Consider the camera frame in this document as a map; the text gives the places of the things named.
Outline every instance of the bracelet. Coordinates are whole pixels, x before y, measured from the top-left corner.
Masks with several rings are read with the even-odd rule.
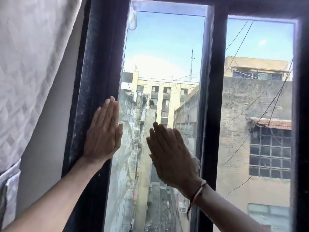
[[[187,211],[187,218],[189,219],[189,212],[190,210],[194,207],[194,202],[196,200],[196,198],[198,197],[198,195],[202,192],[202,189],[204,187],[204,185],[206,185],[207,182],[205,180],[203,180],[201,187],[199,188],[199,190],[194,194],[193,199],[190,201],[190,205],[188,207],[188,211]]]

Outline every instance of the blue sky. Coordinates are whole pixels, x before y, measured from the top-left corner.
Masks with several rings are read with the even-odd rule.
[[[226,47],[246,22],[228,19]],[[251,23],[248,20],[226,56],[235,55]],[[127,33],[125,61],[135,55],[152,56],[168,61],[189,75],[193,49],[192,74],[199,73],[203,32],[204,17],[201,16],[138,12],[137,28]],[[293,24],[254,21],[236,56],[290,61],[293,57]]]

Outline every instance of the window pane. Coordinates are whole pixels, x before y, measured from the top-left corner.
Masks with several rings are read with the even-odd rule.
[[[124,128],[121,149],[112,161],[104,232],[189,232],[190,201],[158,178],[146,137],[154,121],[178,128],[195,155],[208,9],[144,0],[131,4],[137,25],[126,32],[122,71],[132,80],[122,81],[118,96]],[[128,98],[124,89],[135,91],[134,96]]]
[[[261,155],[262,156],[270,156],[270,147],[261,146]]]
[[[261,144],[270,146],[270,136],[261,135]]]
[[[250,146],[250,154],[259,155],[260,148],[257,146]]]
[[[293,137],[286,129],[296,66],[294,28],[284,20],[229,16],[218,151],[216,190],[271,231],[282,232],[289,229],[289,217],[279,218],[269,207],[290,205]],[[265,212],[251,213],[254,202]]]

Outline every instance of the red tile awning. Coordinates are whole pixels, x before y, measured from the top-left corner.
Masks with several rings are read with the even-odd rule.
[[[271,119],[271,121],[269,122],[269,119],[265,119],[265,118],[260,119],[260,118],[250,117],[249,119],[253,121],[259,127],[269,127],[269,128],[275,128],[275,129],[292,130],[292,122],[290,120]]]

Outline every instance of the forearm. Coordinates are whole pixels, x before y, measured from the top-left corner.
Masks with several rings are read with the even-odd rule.
[[[210,218],[221,232],[263,232],[261,224],[205,185],[196,205]]]
[[[81,193],[98,169],[81,158],[63,179],[4,232],[61,232]]]

